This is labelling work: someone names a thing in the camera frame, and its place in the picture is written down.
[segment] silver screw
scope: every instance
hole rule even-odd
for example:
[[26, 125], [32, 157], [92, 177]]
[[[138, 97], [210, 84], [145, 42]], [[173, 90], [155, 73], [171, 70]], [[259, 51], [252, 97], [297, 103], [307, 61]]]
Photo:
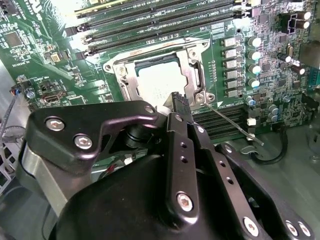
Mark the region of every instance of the silver screw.
[[258, 237], [259, 235], [259, 230], [257, 225], [248, 217], [243, 218], [243, 223], [245, 228], [248, 230], [249, 233], [251, 233], [252, 236]]
[[302, 222], [300, 222], [300, 221], [298, 221], [298, 224], [299, 224], [302, 232], [303, 232], [306, 236], [311, 237], [311, 233], [310, 233], [309, 229], [308, 229]]
[[152, 107], [150, 107], [150, 106], [145, 106], [145, 108], [144, 108], [148, 113], [151, 113], [151, 114], [153, 114], [155, 111], [152, 109]]
[[60, 120], [56, 118], [51, 118], [45, 122], [45, 125], [48, 129], [59, 132], [65, 128], [65, 124]]
[[183, 121], [183, 119], [179, 115], [175, 115], [175, 119], [177, 119], [179, 122]]
[[200, 127], [200, 126], [197, 126], [196, 128], [197, 128], [198, 131], [199, 131], [200, 133], [202, 133], [202, 134], [205, 132], [205, 130], [204, 130], [202, 127]]
[[228, 153], [232, 153], [232, 149], [228, 145], [224, 145], [224, 148]]
[[297, 229], [291, 224], [291, 222], [286, 221], [286, 226], [288, 227], [289, 231], [295, 236], [298, 236], [298, 231]]
[[87, 136], [79, 135], [75, 137], [74, 144], [80, 149], [87, 150], [92, 147], [92, 140]]
[[194, 207], [191, 198], [184, 193], [179, 193], [176, 196], [176, 200], [182, 208], [182, 210], [184, 210], [185, 212], [190, 212]]
[[124, 77], [127, 75], [127, 69], [124, 66], [120, 66], [117, 68], [117, 73], [121, 76]]

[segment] black cable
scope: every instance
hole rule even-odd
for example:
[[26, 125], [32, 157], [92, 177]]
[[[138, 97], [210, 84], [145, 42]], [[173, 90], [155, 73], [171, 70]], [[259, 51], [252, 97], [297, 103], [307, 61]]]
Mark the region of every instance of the black cable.
[[275, 132], [279, 132], [280, 141], [281, 141], [281, 144], [282, 144], [281, 151], [280, 151], [278, 156], [276, 156], [275, 158], [270, 159], [270, 160], [262, 160], [262, 159], [258, 158], [258, 154], [256, 152], [250, 153], [251, 159], [256, 164], [259, 164], [259, 165], [276, 164], [276, 163], [280, 162], [285, 157], [285, 155], [287, 154], [287, 151], [288, 151], [288, 135], [287, 135], [286, 125], [283, 124], [283, 123], [280, 124], [280, 125], [275, 125], [273, 127], [273, 130]]
[[42, 238], [44, 240], [47, 240], [46, 236], [45, 236], [45, 225], [46, 225], [46, 222], [47, 222], [47, 218], [49, 216], [49, 213], [50, 213], [50, 210], [51, 210], [51, 206], [50, 204], [47, 206], [46, 210], [45, 210], [45, 214], [43, 216], [43, 221], [42, 221], [42, 227], [41, 227], [41, 235], [42, 235]]

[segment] motherboard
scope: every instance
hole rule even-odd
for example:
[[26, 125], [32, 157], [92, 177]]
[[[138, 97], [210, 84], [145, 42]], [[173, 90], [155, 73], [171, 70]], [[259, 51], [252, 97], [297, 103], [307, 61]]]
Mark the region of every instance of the motherboard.
[[0, 0], [0, 59], [31, 111], [189, 101], [214, 142], [310, 118], [317, 0]]

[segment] metal rod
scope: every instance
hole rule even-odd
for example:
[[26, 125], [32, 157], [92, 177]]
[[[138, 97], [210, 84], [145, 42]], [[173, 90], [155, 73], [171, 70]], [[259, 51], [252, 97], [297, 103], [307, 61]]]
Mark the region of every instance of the metal rod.
[[243, 135], [245, 135], [246, 137], [248, 137], [249, 139], [252, 139], [253, 141], [255, 141], [256, 143], [260, 144], [261, 146], [265, 145], [265, 143], [261, 140], [259, 140], [258, 138], [256, 138], [255, 136], [251, 136], [249, 133], [247, 133], [244, 129], [242, 129], [238, 124], [236, 124], [234, 121], [232, 121], [230, 118], [228, 118], [227, 116], [223, 115], [221, 112], [219, 112], [218, 110], [214, 109], [212, 106], [210, 106], [209, 104], [205, 104], [210, 110], [214, 111], [216, 114], [218, 114], [219, 116], [221, 116], [222, 118], [224, 118], [225, 120], [227, 120], [230, 124], [232, 124], [236, 129], [238, 129], [240, 131], [240, 133], [242, 133]]

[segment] cable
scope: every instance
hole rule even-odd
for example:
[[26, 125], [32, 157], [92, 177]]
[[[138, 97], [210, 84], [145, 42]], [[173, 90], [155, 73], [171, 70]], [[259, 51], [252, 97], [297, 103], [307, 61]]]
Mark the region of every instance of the cable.
[[42, 227], [41, 227], [41, 235], [42, 235], [42, 238], [44, 240], [47, 240], [46, 236], [45, 236], [45, 225], [46, 225], [46, 222], [47, 222], [47, 218], [49, 216], [49, 213], [50, 213], [50, 210], [51, 210], [51, 206], [50, 204], [46, 207], [46, 210], [45, 210], [45, 214], [43, 216], [43, 221], [42, 221]]
[[278, 162], [280, 162], [285, 155], [287, 154], [288, 151], [288, 135], [287, 135], [287, 127], [284, 123], [280, 124], [279, 127], [277, 127], [276, 129], [274, 129], [275, 132], [279, 132], [280, 135], [280, 141], [282, 144], [282, 148], [281, 151], [279, 153], [278, 156], [276, 156], [275, 158], [272, 158], [270, 160], [262, 160], [260, 158], [258, 158], [258, 154], [256, 152], [252, 152], [250, 153], [250, 157], [251, 159], [259, 165], [272, 165], [272, 164], [276, 164]]
[[16, 90], [15, 92], [12, 92], [12, 94], [14, 95], [13, 99], [11, 100], [11, 103], [10, 103], [8, 109], [6, 110], [6, 112], [4, 114], [4, 116], [2, 118], [1, 125], [0, 125], [0, 155], [1, 155], [2, 161], [3, 161], [5, 167], [7, 168], [8, 171], [11, 169], [11, 166], [10, 166], [9, 160], [6, 158], [6, 155], [5, 155], [5, 149], [4, 149], [4, 146], [3, 146], [2, 137], [4, 135], [5, 128], [6, 128], [6, 125], [8, 123], [9, 116], [10, 116], [11, 111], [12, 111], [14, 105], [15, 105], [15, 102], [16, 102], [16, 100], [18, 98], [19, 93], [20, 93], [19, 90]]

